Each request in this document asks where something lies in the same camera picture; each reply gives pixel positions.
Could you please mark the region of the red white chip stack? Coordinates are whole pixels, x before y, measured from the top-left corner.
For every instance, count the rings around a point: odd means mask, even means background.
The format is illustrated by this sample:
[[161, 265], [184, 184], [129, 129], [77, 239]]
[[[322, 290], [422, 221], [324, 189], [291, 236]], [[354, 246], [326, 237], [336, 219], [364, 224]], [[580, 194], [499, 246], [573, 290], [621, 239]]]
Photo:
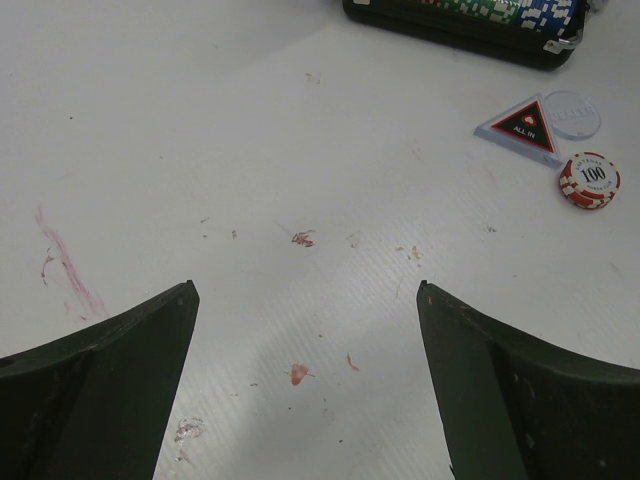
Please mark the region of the red white chip stack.
[[618, 168], [605, 156], [580, 152], [569, 158], [560, 173], [561, 193], [582, 209], [601, 209], [618, 193], [621, 176]]

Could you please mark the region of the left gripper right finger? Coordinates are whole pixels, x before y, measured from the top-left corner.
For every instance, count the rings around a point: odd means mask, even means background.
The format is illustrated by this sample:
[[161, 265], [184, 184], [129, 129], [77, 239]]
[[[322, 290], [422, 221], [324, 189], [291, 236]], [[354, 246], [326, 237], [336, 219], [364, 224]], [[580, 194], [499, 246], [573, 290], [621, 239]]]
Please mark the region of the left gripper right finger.
[[417, 310], [455, 478], [638, 478], [638, 370], [555, 346], [427, 281]]

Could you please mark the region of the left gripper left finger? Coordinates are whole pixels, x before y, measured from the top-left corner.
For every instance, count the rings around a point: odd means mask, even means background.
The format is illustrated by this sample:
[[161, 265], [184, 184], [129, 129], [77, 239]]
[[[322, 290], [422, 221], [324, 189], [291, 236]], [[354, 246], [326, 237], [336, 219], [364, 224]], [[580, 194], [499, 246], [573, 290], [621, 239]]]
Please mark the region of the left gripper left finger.
[[2, 358], [2, 478], [152, 478], [199, 303], [186, 281]]

